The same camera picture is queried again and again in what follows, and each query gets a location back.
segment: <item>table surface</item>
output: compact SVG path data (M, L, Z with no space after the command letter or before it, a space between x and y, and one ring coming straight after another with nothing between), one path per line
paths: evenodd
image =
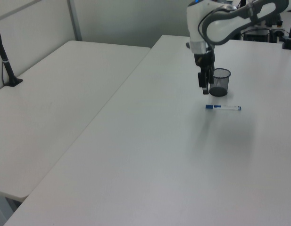
M217 98L187 41L162 36L6 226L291 226L291 51L216 47Z
M148 53L70 41L0 90L0 194L22 201Z

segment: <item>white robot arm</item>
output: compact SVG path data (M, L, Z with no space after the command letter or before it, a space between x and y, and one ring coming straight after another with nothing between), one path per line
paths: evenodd
M291 10L291 0L257 0L236 7L211 0L195 0L187 7L190 49L196 65L201 68L199 86L208 94L208 83L213 83L214 46L222 45L239 31Z

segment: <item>pen holder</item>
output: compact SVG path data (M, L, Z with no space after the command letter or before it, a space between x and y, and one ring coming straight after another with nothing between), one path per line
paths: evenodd
M228 93L228 83L231 72L224 68L216 68L213 84L210 84L209 93L215 97L223 97Z

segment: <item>blue cap marker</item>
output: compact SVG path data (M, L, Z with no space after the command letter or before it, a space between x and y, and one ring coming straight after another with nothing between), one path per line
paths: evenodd
M240 111L240 106L226 106L226 105L206 105L206 109L222 109Z

